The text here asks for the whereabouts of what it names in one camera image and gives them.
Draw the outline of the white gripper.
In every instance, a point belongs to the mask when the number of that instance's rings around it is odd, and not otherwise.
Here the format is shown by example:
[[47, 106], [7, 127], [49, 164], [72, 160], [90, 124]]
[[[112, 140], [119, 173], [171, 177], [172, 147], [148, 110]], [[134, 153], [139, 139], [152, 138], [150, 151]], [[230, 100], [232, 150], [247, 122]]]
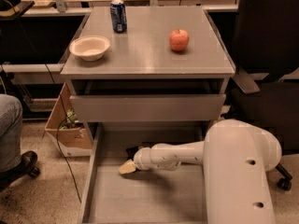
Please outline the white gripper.
[[140, 148], [134, 155], [134, 160], [128, 160], [119, 168], [121, 175], [130, 174], [138, 170], [148, 170], [152, 167], [149, 147]]

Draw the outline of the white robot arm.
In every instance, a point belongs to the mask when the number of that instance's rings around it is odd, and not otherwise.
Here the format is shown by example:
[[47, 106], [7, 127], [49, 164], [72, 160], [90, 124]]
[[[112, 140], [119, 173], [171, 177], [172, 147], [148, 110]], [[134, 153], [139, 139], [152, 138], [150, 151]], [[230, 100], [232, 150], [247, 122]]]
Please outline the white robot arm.
[[214, 124], [203, 141], [140, 147], [119, 173], [175, 170], [185, 163], [203, 167], [208, 224], [276, 224], [266, 178], [281, 160], [279, 141], [246, 122], [226, 119]]

